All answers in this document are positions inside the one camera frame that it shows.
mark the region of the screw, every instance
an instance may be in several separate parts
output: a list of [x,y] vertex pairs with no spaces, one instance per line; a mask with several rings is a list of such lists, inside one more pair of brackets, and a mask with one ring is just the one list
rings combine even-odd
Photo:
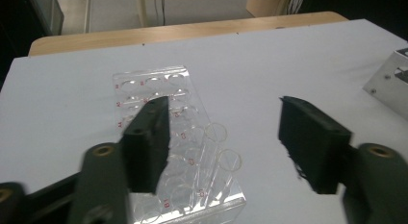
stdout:
[[93,150],[93,155],[96,157],[105,157],[110,155],[114,151],[114,148],[112,146],[104,145],[97,147],[96,149]]
[[13,191],[9,188],[0,188],[0,203],[6,201],[10,196],[12,196]]

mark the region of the red marking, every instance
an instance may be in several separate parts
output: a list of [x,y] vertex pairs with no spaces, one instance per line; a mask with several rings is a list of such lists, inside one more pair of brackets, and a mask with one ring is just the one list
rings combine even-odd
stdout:
[[170,207],[170,203],[168,202],[168,199],[165,199],[165,208],[169,208]]

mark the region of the test tube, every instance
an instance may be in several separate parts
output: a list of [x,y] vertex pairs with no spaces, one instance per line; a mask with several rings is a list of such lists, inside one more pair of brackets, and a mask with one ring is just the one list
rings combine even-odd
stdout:
[[182,215],[189,214],[195,206],[194,195],[194,188],[188,185],[180,185],[174,189],[170,198],[173,211]]
[[210,182],[213,168],[219,147],[227,139],[228,133],[225,127],[219,123],[210,123],[205,128],[203,137],[203,152],[200,159],[200,168],[198,171],[197,187],[205,189]]
[[134,220],[139,223],[152,223],[162,215],[160,199],[148,193],[131,193]]
[[233,174],[242,166],[241,155],[231,149],[225,149],[217,155],[217,165],[212,174],[208,189],[209,205],[213,201],[223,203],[230,193]]

